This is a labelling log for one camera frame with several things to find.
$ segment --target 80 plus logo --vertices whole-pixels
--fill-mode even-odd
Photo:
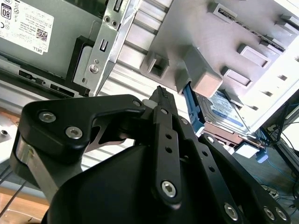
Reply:
[[[1,16],[10,20],[11,19],[11,7],[2,3],[1,4]]]

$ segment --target mounting hole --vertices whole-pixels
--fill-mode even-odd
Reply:
[[[168,153],[172,153],[172,149],[169,148],[169,147],[166,147],[165,150],[166,150]]]
[[[215,169],[213,167],[209,167],[210,171],[215,173]]]
[[[208,154],[206,153],[206,151],[202,151],[203,155],[208,156]]]
[[[106,16],[106,17],[104,18],[104,20],[105,20],[105,22],[110,22],[110,17],[109,17],[109,16]]]
[[[172,139],[172,137],[170,136],[170,134],[166,134],[165,135],[168,139]]]

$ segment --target black cable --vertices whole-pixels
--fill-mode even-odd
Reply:
[[[297,209],[295,209],[295,211],[294,211],[292,214],[290,214],[290,217],[291,217],[292,215],[294,215],[296,211],[297,211]]]
[[[292,193],[293,193],[294,199],[297,199],[297,196],[295,195],[295,188],[296,188],[296,183],[293,184]]]
[[[2,176],[6,173],[6,171],[8,171],[10,168],[10,166],[8,165],[8,167],[5,168],[5,170],[0,174],[0,179],[2,178]]]
[[[299,122],[292,122],[292,123],[284,124],[284,126],[286,126],[286,125],[292,125],[292,124],[299,124]]]
[[[27,182],[25,181],[22,186],[17,190],[17,192],[15,192],[15,194],[11,197],[11,199],[9,200],[9,202],[5,205],[5,207],[3,208],[3,210],[0,213],[0,218],[3,216],[3,214],[6,212],[6,210],[9,208],[10,204],[13,202],[13,200],[15,199],[15,197],[17,197],[17,195],[19,194],[19,192],[23,189],[23,187],[25,186]]]
[[[8,174],[6,174],[5,177],[2,178],[2,180],[0,181],[0,185],[12,174],[13,172],[10,171]]]
[[[291,141],[288,139],[288,137],[287,137],[285,134],[283,134],[283,133],[281,133],[281,134],[282,134],[283,136],[285,136],[285,138],[289,141],[291,147],[292,147],[293,149],[295,149],[295,147],[293,146],[293,144],[291,143]]]

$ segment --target blue cable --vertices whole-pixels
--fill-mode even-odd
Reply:
[[[277,166],[275,166],[274,164],[272,164],[269,159],[267,159],[268,163],[274,167],[278,172],[280,172],[282,175],[284,175],[287,179],[289,179],[290,181],[292,181],[293,183],[298,183],[296,181],[294,181],[289,175],[285,174],[284,172],[282,172]]]
[[[260,183],[265,184],[264,182],[261,181],[260,178],[258,178],[257,176],[252,175],[252,177],[256,178]]]
[[[260,130],[260,132],[261,132],[261,134],[263,135],[264,139],[266,139],[266,136],[265,136],[265,134],[262,132],[262,130]],[[274,167],[278,172],[280,172],[282,175],[284,175],[288,180],[292,181],[293,183],[298,183],[298,182],[294,181],[294,180],[292,179],[292,177],[290,177],[289,175],[285,174],[285,173],[284,173],[281,169],[279,169],[277,166],[275,166],[274,164],[272,164],[272,163],[269,161],[269,159],[267,159],[267,161],[268,161],[268,163],[269,163],[272,167]]]
[[[290,214],[290,217],[291,217],[292,215],[294,215],[296,211],[298,211],[298,210],[296,209],[292,214]]]
[[[253,178],[256,178],[260,183],[261,185],[265,185],[265,186],[269,186],[269,187],[273,187],[277,192],[278,190],[281,191],[281,188],[280,187],[277,187],[275,185],[271,185],[271,184],[267,184],[265,182],[263,182],[259,177],[255,176],[255,175],[251,175]]]

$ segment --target wooden surface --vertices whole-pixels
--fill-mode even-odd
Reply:
[[[0,115],[7,117],[8,119],[10,119],[15,125],[19,125],[19,121],[20,121],[20,115],[19,114],[14,114],[10,111],[7,111],[3,108],[0,107]]]
[[[15,192],[0,188],[0,210],[8,203]],[[20,193],[0,219],[0,224],[40,223],[49,206],[45,199]]]

